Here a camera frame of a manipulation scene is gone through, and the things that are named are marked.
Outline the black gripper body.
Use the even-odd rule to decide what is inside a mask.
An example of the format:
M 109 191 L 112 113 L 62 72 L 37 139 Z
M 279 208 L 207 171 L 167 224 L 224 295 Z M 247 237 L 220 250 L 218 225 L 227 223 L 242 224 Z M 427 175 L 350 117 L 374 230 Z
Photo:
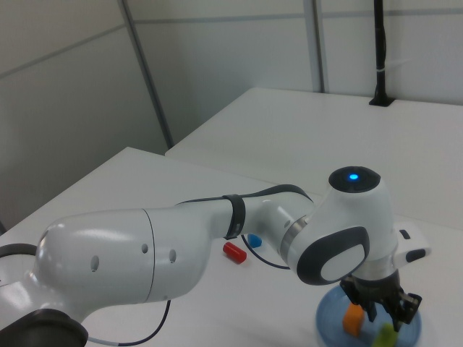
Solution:
M 353 304 L 368 307 L 370 302 L 396 304 L 403 292 L 399 271 L 378 280 L 365 280 L 353 275 L 343 278 L 340 286 Z

